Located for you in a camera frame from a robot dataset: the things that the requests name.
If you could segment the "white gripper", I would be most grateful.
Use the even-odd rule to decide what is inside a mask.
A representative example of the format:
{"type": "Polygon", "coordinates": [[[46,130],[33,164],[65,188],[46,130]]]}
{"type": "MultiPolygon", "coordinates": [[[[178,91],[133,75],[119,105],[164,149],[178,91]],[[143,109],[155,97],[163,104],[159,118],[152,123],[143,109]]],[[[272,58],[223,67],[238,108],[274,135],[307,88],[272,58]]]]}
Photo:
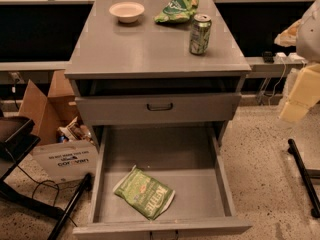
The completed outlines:
{"type": "Polygon", "coordinates": [[[288,102],[279,118],[289,123],[300,121],[320,100],[320,64],[309,64],[302,68],[289,94],[288,102]]]}

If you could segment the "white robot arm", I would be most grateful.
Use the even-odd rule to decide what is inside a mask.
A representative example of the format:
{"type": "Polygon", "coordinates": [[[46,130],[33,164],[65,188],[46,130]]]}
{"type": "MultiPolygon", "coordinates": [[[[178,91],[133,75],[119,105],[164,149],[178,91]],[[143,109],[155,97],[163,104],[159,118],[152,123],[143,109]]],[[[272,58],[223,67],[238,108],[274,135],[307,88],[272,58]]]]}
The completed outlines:
{"type": "Polygon", "coordinates": [[[320,101],[320,0],[316,0],[301,19],[278,34],[274,43],[296,46],[307,61],[297,75],[279,118],[290,123],[301,120],[320,101]]]}

